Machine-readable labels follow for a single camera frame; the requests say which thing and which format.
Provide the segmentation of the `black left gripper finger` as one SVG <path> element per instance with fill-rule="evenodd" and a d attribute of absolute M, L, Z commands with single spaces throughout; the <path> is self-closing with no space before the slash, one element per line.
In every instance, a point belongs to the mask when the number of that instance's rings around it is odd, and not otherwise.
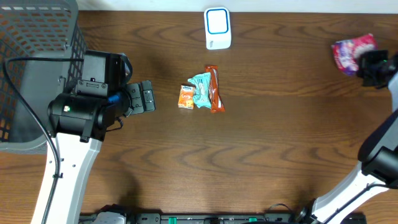
<path fill-rule="evenodd" d="M 144 111 L 145 112 L 155 111 L 156 105 L 155 105 L 155 98 L 154 98 L 153 87 L 152 87 L 151 81 L 146 80 L 146 81 L 141 82 L 141 87 L 142 87 L 142 94 L 143 94 Z"/>
<path fill-rule="evenodd" d="M 126 89 L 130 96 L 130 106 L 126 115 L 132 116 L 143 113 L 144 103 L 142 100 L 141 85 L 138 83 L 131 83 L 126 86 Z"/>

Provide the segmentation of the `red purple pad packet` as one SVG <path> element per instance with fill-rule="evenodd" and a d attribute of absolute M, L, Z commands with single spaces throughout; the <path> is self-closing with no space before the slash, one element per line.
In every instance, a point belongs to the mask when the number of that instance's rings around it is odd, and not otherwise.
<path fill-rule="evenodd" d="M 338 70 L 347 76 L 356 75 L 359 71 L 359 58 L 366 52 L 377 50 L 377 42 L 372 34 L 340 40 L 332 46 L 333 58 Z"/>

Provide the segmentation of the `orange Kleenex tissue pack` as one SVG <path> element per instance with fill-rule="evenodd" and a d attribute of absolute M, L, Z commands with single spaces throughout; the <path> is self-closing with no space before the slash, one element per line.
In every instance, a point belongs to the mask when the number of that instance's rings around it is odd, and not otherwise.
<path fill-rule="evenodd" d="M 178 98 L 178 107 L 190 110 L 194 109 L 194 102 L 193 102 L 194 94 L 195 94 L 194 86 L 182 85 Z"/>

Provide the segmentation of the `red snack bar wrapper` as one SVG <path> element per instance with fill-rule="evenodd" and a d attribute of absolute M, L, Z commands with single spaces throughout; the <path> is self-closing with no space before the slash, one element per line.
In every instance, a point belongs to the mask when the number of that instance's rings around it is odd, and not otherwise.
<path fill-rule="evenodd" d="M 223 102 L 219 94 L 218 87 L 218 66 L 216 65 L 206 65 L 205 72 L 210 72 L 210 85 L 209 85 L 209 98 L 211 101 L 211 112 L 219 113 L 225 112 Z"/>

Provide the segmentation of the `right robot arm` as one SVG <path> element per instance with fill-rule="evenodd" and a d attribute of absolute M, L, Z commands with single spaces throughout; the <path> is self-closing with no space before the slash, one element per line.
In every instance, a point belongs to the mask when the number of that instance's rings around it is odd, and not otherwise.
<path fill-rule="evenodd" d="M 316 198 L 296 216 L 297 223 L 341 223 L 364 202 L 397 189 L 397 54 L 373 50 L 359 58 L 364 86 L 387 88 L 392 114 L 363 142 L 354 169 L 331 191 Z"/>

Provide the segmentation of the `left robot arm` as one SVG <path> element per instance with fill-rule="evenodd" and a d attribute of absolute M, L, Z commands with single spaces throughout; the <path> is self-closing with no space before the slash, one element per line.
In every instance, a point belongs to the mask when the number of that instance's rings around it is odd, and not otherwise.
<path fill-rule="evenodd" d="M 152 83 L 131 77 L 126 55 L 88 50 L 81 78 L 49 103 L 47 164 L 32 223 L 77 223 L 106 133 L 122 118 L 156 109 Z"/>

